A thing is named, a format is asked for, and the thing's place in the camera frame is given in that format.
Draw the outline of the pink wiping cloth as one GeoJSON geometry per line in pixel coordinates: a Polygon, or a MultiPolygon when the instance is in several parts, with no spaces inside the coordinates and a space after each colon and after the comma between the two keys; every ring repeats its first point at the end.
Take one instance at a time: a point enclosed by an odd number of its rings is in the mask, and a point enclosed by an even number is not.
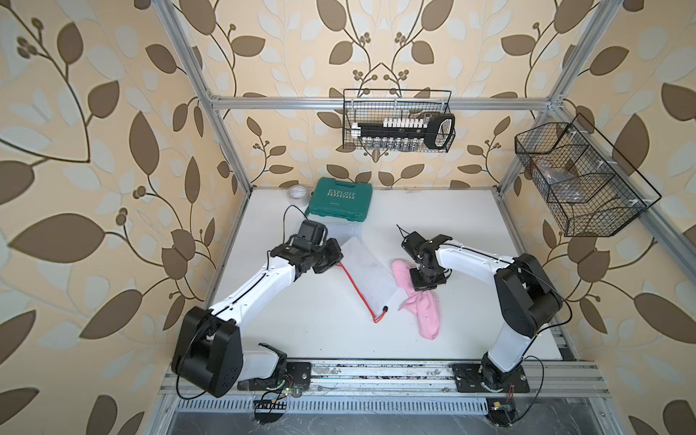
{"type": "Polygon", "coordinates": [[[435,340],[440,333],[440,308],[436,295],[433,291],[415,289],[411,271],[416,271],[416,268],[411,263],[396,259],[391,264],[391,271],[397,286],[407,295],[399,309],[406,309],[415,315],[421,337],[435,340]]]}

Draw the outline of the clear mesh document bag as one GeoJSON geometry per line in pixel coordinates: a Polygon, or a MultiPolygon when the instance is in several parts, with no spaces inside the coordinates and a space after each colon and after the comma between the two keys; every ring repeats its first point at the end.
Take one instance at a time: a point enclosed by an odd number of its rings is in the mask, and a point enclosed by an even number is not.
{"type": "Polygon", "coordinates": [[[358,237],[348,239],[341,249],[343,259],[339,266],[366,306],[373,322],[378,324],[389,311],[388,304],[399,290],[396,281],[358,237]]]}

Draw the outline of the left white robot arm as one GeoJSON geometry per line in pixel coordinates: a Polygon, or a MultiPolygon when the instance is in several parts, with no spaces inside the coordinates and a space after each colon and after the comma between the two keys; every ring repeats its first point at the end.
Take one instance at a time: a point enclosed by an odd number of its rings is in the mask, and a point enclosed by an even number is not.
{"type": "Polygon", "coordinates": [[[336,239],[313,244],[291,237],[269,250],[266,263],[238,290],[210,308],[195,306],[186,313],[171,362],[177,379],[216,398],[238,382],[271,392],[285,388],[286,353],[265,343],[245,350],[244,328],[301,275],[322,274],[342,259],[336,239]]]}

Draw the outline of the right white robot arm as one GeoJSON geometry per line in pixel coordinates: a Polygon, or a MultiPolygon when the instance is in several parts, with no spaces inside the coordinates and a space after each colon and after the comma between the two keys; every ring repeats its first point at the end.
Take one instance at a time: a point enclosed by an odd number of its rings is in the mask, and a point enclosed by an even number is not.
{"type": "Polygon", "coordinates": [[[417,295],[446,284],[452,272],[474,277],[497,291],[504,324],[495,344],[482,357],[475,379],[488,391],[501,391],[544,326],[563,306],[563,297],[538,260],[529,254],[504,257],[485,253],[457,244],[446,235],[425,239],[416,231],[402,235],[402,248],[416,264],[409,277],[417,295]]]}

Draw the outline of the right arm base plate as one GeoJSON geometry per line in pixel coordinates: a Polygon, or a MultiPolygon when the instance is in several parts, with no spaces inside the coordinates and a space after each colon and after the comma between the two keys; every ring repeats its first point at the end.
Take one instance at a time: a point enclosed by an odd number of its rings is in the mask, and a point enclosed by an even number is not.
{"type": "Polygon", "coordinates": [[[459,393],[529,393],[530,387],[522,364],[502,372],[492,362],[459,362],[451,365],[459,393]]]}

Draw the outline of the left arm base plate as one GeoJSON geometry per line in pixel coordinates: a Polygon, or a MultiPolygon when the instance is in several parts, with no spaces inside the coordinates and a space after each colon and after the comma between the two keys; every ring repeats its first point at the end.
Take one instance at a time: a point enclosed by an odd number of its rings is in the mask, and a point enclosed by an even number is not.
{"type": "Polygon", "coordinates": [[[237,383],[237,389],[245,392],[280,391],[301,394],[309,389],[312,380],[311,362],[283,362],[271,377],[255,378],[237,383]]]}

